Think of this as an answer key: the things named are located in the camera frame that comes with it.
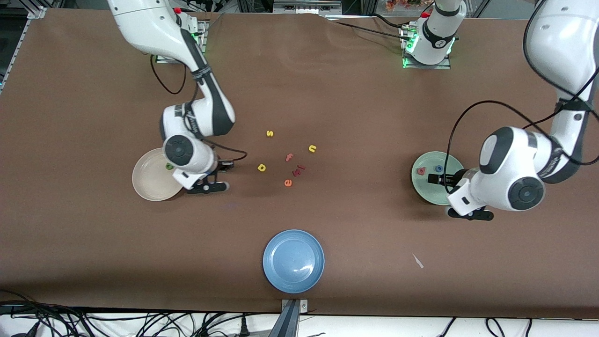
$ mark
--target beige plate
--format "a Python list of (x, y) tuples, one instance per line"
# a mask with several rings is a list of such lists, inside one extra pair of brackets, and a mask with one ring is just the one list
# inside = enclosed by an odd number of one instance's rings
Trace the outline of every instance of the beige plate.
[(143, 155), (133, 168), (133, 188), (140, 197), (150, 201), (162, 201), (177, 194), (183, 187), (167, 170), (167, 159), (162, 148)]

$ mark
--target white floor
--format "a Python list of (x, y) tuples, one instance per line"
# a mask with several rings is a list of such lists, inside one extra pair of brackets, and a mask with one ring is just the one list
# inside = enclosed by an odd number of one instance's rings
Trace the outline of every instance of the white floor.
[[(143, 314), (101, 314), (91, 315), (104, 318), (117, 317), (139, 317)], [(176, 318), (180, 314), (173, 314), (171, 318)], [(227, 314), (223, 318), (232, 317), (237, 314)], [(201, 325), (203, 314), (194, 314), (193, 320), (196, 327)], [(247, 318), (247, 327), (251, 332), (269, 330), (277, 320), (277, 315), (265, 314), (249, 316)], [(308, 337), (324, 333), (323, 337), (336, 336), (376, 336), (376, 337), (437, 337), (440, 335), (450, 318), (426, 318), (426, 317), (351, 317), (351, 316), (311, 316), (301, 317), (299, 324), (298, 337)], [(506, 337), (524, 337), (528, 320), (519, 319), (498, 319)], [(144, 336), (152, 336), (168, 320), (163, 318), (158, 324), (155, 324)], [(9, 315), (0, 317), (0, 337), (10, 337), (17, 333), (27, 332), (35, 323), (33, 319), (11, 318)], [(133, 337), (137, 334), (140, 327), (144, 324), (144, 319), (131, 321), (93, 321), (95, 326), (101, 329), (109, 336), (115, 337)], [(185, 317), (177, 321), (181, 325), (183, 335), (189, 336), (193, 329), (193, 322), (190, 317)], [(210, 336), (222, 336), (215, 333), (215, 330), (221, 331), (231, 337), (240, 331), (240, 319), (223, 323), (214, 330), (210, 330)], [(63, 332), (64, 328), (60, 323), (54, 324), (57, 330)], [(494, 328), (495, 334), (501, 337), (501, 334)], [(176, 330), (166, 330), (159, 336), (179, 337)], [(492, 335), (485, 327), (483, 318), (458, 318), (450, 328), (447, 337), (481, 337)], [(599, 321), (580, 321), (580, 320), (534, 320), (530, 337), (598, 337)], [(37, 337), (52, 337), (47, 327), (41, 326)]]

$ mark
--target black circular joint cap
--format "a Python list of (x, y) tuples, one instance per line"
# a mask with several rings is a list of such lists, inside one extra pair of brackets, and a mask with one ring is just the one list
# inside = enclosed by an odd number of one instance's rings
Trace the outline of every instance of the black circular joint cap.
[(507, 198), (513, 208), (527, 210), (537, 206), (543, 199), (543, 184), (533, 177), (516, 180), (510, 187)]
[(193, 145), (187, 137), (178, 134), (167, 140), (164, 145), (164, 153), (174, 164), (187, 165), (193, 156)]

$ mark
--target brown table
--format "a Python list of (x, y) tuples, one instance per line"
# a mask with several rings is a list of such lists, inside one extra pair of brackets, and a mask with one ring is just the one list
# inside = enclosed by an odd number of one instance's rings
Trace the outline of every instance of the brown table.
[[(193, 84), (166, 93), (109, 12), (49, 10), (0, 95), (0, 286), (64, 305), (278, 311), (290, 296), (264, 277), (262, 252), (301, 228), (325, 250), (322, 279), (297, 296), (318, 313), (597, 318), (597, 167), (492, 222), (450, 219), (410, 183), (414, 160), (443, 151), (471, 103), (552, 112), (553, 89), (522, 56), (524, 26), (466, 20), (452, 69), (430, 71), (403, 69), (397, 40), (318, 16), (227, 15), (207, 59), (237, 123), (217, 140), (250, 155), (226, 174), (228, 192), (155, 203), (137, 196), (131, 170), (161, 146), (162, 109)], [(183, 70), (158, 71), (176, 87)], [(488, 134), (524, 124), (481, 106), (453, 154), (472, 167)], [(307, 169), (293, 178), (297, 164)]]

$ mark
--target cable connector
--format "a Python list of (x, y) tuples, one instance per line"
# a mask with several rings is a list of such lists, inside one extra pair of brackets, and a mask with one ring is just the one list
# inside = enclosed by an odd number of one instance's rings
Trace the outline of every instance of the cable connector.
[(249, 335), (250, 331), (247, 329), (246, 315), (243, 314), (241, 316), (241, 331), (239, 332), (239, 337), (248, 337)]

